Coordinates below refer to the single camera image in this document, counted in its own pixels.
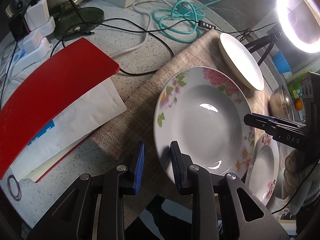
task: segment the teal cable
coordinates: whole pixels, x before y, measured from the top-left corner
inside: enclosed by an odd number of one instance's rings
[[[171,18],[171,20],[179,20],[181,18],[184,18],[186,20],[188,20],[188,17],[191,16],[191,12],[194,14],[194,18],[195,18],[195,21],[197,22],[198,19],[197,19],[197,11],[202,11],[201,8],[204,7],[204,6],[208,6],[208,5],[211,5],[211,4],[214,4],[214,3],[217,3],[217,2],[220,2],[222,0],[215,0],[215,1],[211,1],[209,3],[206,3],[204,5],[201,5],[199,7],[195,7],[192,3],[190,3],[189,1],[187,0],[180,0],[178,2],[175,3],[175,5],[172,7],[171,10],[168,10],[168,9],[156,9],[153,11],[152,13],[152,18],[154,19],[154,21],[158,24],[159,28],[160,29],[163,29],[163,28],[167,28],[167,25],[163,24],[162,21],[166,18]],[[179,14],[177,13],[177,6],[181,3],[187,3],[191,9],[189,10],[188,13],[185,13],[185,14]],[[162,16],[160,19],[158,19],[156,17],[156,13],[158,12],[170,12],[170,14],[167,14],[165,16]],[[194,42],[195,40],[197,40],[200,36],[201,36],[201,32],[199,31],[199,28],[197,27],[197,24],[194,24],[192,22],[189,22],[191,24],[191,26],[193,27],[191,31],[179,31],[179,30],[176,30],[176,29],[169,29],[169,31],[171,32],[174,32],[174,33],[179,33],[179,34],[183,34],[183,35],[188,35],[188,34],[192,34],[194,33],[195,31],[197,32],[197,37],[196,38],[193,38],[191,40],[182,40],[182,39],[179,39],[179,38],[176,38],[174,36],[172,36],[171,34],[169,34],[167,31],[162,31],[162,33],[168,37],[169,39],[173,40],[173,41],[177,41],[177,42],[180,42],[180,43],[192,43]]]

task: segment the white paper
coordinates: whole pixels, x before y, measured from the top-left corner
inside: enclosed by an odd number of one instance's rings
[[[46,162],[42,163],[39,167],[35,168],[29,174],[27,174],[23,179],[31,179],[33,182],[36,182],[41,178],[43,174],[47,172],[58,160],[60,160],[64,155],[66,155],[73,147],[80,143],[83,139],[86,138],[86,135],[81,137],[79,140],[75,141],[67,148],[63,149],[61,152],[58,152],[55,156],[51,157]]]
[[[42,163],[126,111],[110,78],[104,80],[58,114],[54,127],[27,145],[11,164],[17,181]]]

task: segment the floral plate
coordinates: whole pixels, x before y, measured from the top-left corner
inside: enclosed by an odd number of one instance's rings
[[[263,133],[254,148],[245,184],[266,205],[275,188],[279,171],[278,145]]]
[[[233,172],[242,178],[254,147],[254,129],[245,96],[225,74],[191,67],[175,74],[162,90],[154,116],[154,138],[160,163],[174,182],[170,143],[210,173]]]

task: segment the white plate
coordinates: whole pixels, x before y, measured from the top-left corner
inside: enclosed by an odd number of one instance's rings
[[[254,148],[245,184],[266,205],[275,188],[279,171],[278,145],[263,133]]]
[[[221,33],[219,48],[230,70],[248,88],[262,91],[264,81],[261,70],[245,46],[230,34]]]
[[[254,129],[243,122],[250,113],[243,93],[225,74],[209,67],[175,74],[159,96],[153,124],[158,157],[169,178],[174,181],[172,141],[210,173],[229,171],[242,178],[254,147]]]

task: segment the metal screw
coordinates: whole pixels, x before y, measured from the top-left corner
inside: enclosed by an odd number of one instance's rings
[[[227,173],[227,178],[230,180],[234,180],[236,179],[236,175],[232,172]]]
[[[81,174],[81,175],[80,175],[80,179],[81,179],[81,180],[87,180],[87,179],[89,179],[89,174],[88,174],[88,173]]]
[[[126,169],[127,169],[127,167],[124,166],[124,165],[119,165],[119,166],[117,167],[117,171],[125,171]]]
[[[192,165],[190,165],[189,169],[192,171],[199,171],[199,166],[192,164]]]

